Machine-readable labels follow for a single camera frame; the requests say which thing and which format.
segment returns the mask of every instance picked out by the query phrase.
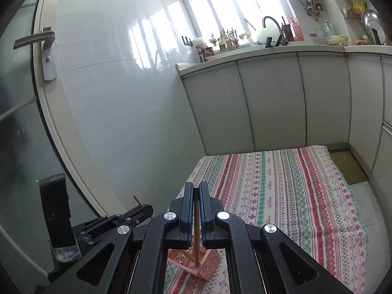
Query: bottle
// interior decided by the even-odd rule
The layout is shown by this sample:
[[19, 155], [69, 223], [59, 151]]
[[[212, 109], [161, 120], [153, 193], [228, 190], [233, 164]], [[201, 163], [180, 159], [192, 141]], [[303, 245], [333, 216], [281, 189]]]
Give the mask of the bottle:
[[327, 37], [334, 35], [334, 30], [332, 29], [332, 26], [328, 21], [324, 22], [324, 32]]

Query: door handle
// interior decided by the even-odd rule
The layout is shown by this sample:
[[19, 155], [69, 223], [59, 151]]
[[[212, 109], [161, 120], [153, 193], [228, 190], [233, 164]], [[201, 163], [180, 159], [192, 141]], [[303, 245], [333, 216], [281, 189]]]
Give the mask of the door handle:
[[26, 45], [44, 41], [41, 53], [45, 82], [51, 82], [57, 78], [56, 64], [52, 56], [52, 45], [55, 39], [56, 35], [54, 34], [54, 31], [52, 31], [51, 27], [47, 27], [44, 28], [41, 33], [28, 35], [17, 39], [14, 42], [14, 50], [16, 50]]

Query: white wall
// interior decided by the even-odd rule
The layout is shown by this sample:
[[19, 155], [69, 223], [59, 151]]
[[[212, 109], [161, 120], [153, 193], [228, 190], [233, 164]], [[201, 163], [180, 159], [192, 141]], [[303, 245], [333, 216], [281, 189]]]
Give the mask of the white wall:
[[126, 208], [136, 194], [162, 213], [205, 155], [175, 70], [195, 62], [180, 40], [195, 36], [182, 1], [58, 0], [57, 21], [61, 74], [91, 157]]
[[334, 29], [336, 35], [345, 35], [349, 38], [349, 45], [355, 43], [355, 40], [360, 39], [365, 34], [362, 24], [355, 20], [346, 20], [343, 16], [342, 10], [344, 5], [347, 8], [352, 6], [352, 0], [320, 0], [323, 4], [326, 15], [319, 18], [319, 22], [316, 22], [313, 17], [307, 16], [303, 5], [298, 0], [289, 0], [295, 15], [298, 19], [299, 25], [304, 33], [305, 42], [313, 44], [314, 40], [309, 37], [309, 34], [314, 33], [316, 29], [323, 30], [323, 23], [329, 21]]
[[316, 22], [314, 18], [306, 14], [303, 5], [298, 0], [289, 0], [289, 3], [297, 17], [306, 44], [314, 44], [314, 39], [309, 34], [315, 33], [316, 29], [323, 30], [323, 23], [328, 21], [328, 17], [322, 17], [319, 22]]

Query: faucet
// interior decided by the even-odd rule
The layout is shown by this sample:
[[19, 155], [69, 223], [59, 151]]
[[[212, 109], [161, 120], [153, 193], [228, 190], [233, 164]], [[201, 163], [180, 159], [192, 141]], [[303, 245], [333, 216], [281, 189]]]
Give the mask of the faucet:
[[282, 42], [281, 42], [281, 44], [282, 44], [283, 46], [289, 45], [289, 41], [288, 41], [288, 40], [285, 38], [285, 36], [283, 35], [282, 29], [280, 28], [279, 23], [278, 23], [273, 17], [267, 15], [267, 16], [263, 17], [263, 28], [266, 27], [266, 26], [265, 26], [265, 19], [271, 19], [272, 21], [275, 22], [276, 26], [278, 27], [279, 34], [282, 35]]

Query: window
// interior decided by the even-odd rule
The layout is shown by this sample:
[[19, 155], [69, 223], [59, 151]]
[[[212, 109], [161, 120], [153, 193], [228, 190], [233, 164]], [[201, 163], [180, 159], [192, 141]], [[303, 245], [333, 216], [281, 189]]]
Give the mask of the window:
[[266, 15], [272, 16], [278, 22], [282, 21], [282, 17], [288, 22], [289, 17], [289, 14], [284, 12], [289, 9], [283, 6], [285, 0], [188, 0], [188, 2], [189, 11], [194, 16], [196, 32], [206, 39], [211, 36], [211, 33], [219, 37], [223, 29], [226, 31], [232, 28], [237, 30], [238, 34], [245, 31], [254, 34], [253, 28], [248, 26], [247, 21], [258, 30], [262, 26], [262, 18]]

